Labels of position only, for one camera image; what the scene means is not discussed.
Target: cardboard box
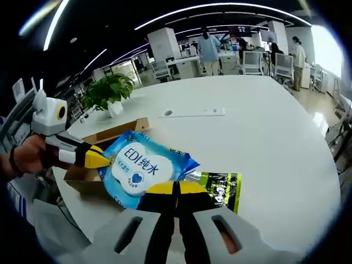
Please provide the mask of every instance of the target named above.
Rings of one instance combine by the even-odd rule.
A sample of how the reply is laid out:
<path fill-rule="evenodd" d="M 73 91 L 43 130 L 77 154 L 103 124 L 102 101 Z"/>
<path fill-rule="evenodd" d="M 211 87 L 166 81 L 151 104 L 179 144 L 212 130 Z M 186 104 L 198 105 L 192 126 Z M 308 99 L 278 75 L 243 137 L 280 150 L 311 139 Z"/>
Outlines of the cardboard box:
<path fill-rule="evenodd" d="M 144 117 L 133 122 L 119 125 L 97 134 L 84 137 L 83 140 L 106 150 L 116 140 L 116 138 L 124 132 L 128 130 L 142 132 L 148 127 L 148 119 Z M 108 195 L 96 169 L 71 167 L 67 170 L 64 180 L 68 185 L 72 186 L 81 194 Z"/>

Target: black and yellow package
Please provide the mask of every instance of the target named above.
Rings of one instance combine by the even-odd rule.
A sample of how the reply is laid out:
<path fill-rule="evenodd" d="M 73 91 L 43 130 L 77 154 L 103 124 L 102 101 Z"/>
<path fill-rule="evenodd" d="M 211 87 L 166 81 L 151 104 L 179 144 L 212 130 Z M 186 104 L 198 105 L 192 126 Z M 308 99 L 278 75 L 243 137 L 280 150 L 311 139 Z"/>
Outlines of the black and yellow package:
<path fill-rule="evenodd" d="M 186 175 L 185 180 L 202 185 L 216 207 L 227 207 L 237 213 L 241 192 L 241 174 L 192 172 Z"/>

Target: person in white shirt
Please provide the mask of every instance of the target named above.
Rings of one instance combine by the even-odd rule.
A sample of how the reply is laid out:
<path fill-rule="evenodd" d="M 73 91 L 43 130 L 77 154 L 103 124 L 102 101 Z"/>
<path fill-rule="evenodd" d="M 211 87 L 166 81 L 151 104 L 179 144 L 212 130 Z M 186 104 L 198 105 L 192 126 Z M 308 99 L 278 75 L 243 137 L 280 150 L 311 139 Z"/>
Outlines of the person in white shirt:
<path fill-rule="evenodd" d="M 295 70 L 293 76 L 293 88 L 296 91 L 299 91 L 302 86 L 302 72 L 306 63 L 306 54 L 300 40 L 296 36 L 294 36 L 292 40 L 294 42 L 294 48 L 291 55 L 293 56 L 293 67 Z"/>

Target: potted plant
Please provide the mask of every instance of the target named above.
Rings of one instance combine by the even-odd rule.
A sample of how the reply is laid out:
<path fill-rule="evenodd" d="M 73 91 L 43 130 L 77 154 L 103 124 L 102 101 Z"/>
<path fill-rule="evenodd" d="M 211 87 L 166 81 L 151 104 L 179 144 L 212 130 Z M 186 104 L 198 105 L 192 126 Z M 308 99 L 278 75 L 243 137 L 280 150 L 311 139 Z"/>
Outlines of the potted plant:
<path fill-rule="evenodd" d="M 106 76 L 90 84 L 84 98 L 86 107 L 102 110 L 109 117 L 119 114 L 122 109 L 121 99 L 129 98 L 133 90 L 133 81 L 123 74 Z"/>

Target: wet wipes package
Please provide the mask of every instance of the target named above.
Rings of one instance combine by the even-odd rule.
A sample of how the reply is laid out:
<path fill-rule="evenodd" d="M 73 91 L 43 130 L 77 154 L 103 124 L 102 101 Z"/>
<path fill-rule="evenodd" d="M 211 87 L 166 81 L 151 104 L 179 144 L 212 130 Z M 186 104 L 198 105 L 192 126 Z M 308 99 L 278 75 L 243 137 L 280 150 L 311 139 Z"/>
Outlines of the wet wipes package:
<path fill-rule="evenodd" d="M 188 153 L 166 148 L 135 131 L 121 135 L 103 156 L 111 165 L 98 169 L 100 178 L 108 193 L 125 208 L 137 208 L 151 186 L 183 180 L 199 166 Z"/>

